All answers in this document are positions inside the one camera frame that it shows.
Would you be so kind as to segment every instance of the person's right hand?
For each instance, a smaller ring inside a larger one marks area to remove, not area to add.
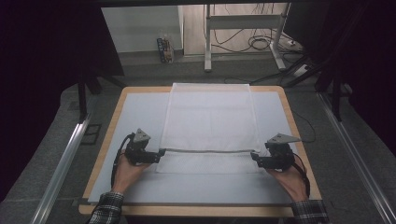
[[[294,156],[294,159],[296,164],[303,168],[303,164],[300,159],[297,156]],[[289,170],[284,172],[278,172],[271,169],[265,170],[268,174],[272,175],[277,182],[279,182],[295,203],[308,200],[308,196],[305,191],[305,183],[296,168],[291,166]]]

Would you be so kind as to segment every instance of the sleeve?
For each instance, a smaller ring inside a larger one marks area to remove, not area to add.
[[[291,209],[295,220],[299,224],[331,223],[322,200],[307,200],[292,203]]]
[[[107,192],[100,196],[99,203],[93,209],[90,224],[112,224],[119,223],[123,195],[118,192]]]

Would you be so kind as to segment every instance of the gray carpet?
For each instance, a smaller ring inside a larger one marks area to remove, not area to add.
[[[170,86],[173,82],[246,83],[228,77],[254,80],[277,72],[274,61],[252,59],[214,61],[213,71],[210,74],[204,72],[204,63],[200,59],[196,62],[173,64],[127,64],[124,66],[126,76],[118,79],[130,86]],[[316,138],[315,142],[304,143],[304,146],[331,221],[332,223],[382,223],[373,201],[314,92],[314,81],[315,78],[312,77],[292,89],[286,89],[286,93],[303,140],[310,141]],[[121,92],[120,88],[105,80],[100,79],[100,82],[103,92],[100,94],[90,123],[101,125],[98,138],[95,144],[89,145],[94,138],[84,137],[83,142],[88,145],[81,145],[78,148],[47,223],[84,223],[88,219],[79,213],[78,203],[91,175]],[[275,85],[277,82],[278,78],[272,78],[258,84]],[[32,219],[78,122],[77,102],[76,86],[64,91],[58,114],[47,135],[7,198],[0,204],[0,223],[28,223]],[[347,99],[342,101],[341,112],[343,123],[363,159],[391,204],[396,204],[396,177],[391,174],[396,168],[394,156],[355,113]],[[258,220],[250,220],[249,223],[256,223],[255,221]],[[271,223],[273,220],[259,221]],[[158,218],[155,219],[155,223],[160,223]]]

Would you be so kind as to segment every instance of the white fabric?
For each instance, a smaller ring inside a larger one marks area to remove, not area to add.
[[[184,152],[168,150],[157,172],[256,173],[249,153],[238,151],[260,151],[258,136],[249,85],[176,83],[160,147]]]

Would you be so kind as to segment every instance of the gray rod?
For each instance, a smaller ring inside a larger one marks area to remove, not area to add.
[[[323,107],[325,108],[327,116],[329,117],[335,131],[343,142],[346,153],[350,158],[352,164],[355,166],[355,169],[361,178],[361,182],[363,182],[364,187],[366,187],[368,193],[370,194],[379,212],[379,215],[384,220],[384,223],[396,223],[396,216],[393,212],[392,207],[390,206],[389,200],[385,196],[384,191],[381,189],[381,187],[376,183],[367,165],[364,163],[361,154],[353,144],[353,141],[349,137],[349,134],[344,128],[343,123],[339,122],[332,113],[331,103],[328,97],[325,95],[325,93],[318,93],[318,97],[323,103]]]
[[[76,151],[78,149],[79,143],[81,142],[82,136],[84,135],[84,132],[87,129],[88,124],[90,123],[92,111],[97,102],[97,98],[98,96],[93,96],[90,98],[87,106],[87,118],[85,118],[84,122],[78,124],[73,131],[69,143],[64,150],[64,154],[62,155],[61,160],[59,161],[59,164],[56,167],[55,172],[53,173],[52,178],[47,186],[47,189],[44,192],[40,204],[35,210],[35,214],[30,221],[31,224],[46,223],[47,218],[50,215],[52,206],[55,203],[56,198],[58,197],[59,190],[61,189],[67,172],[69,171],[70,165],[74,159],[74,156],[76,155]]]

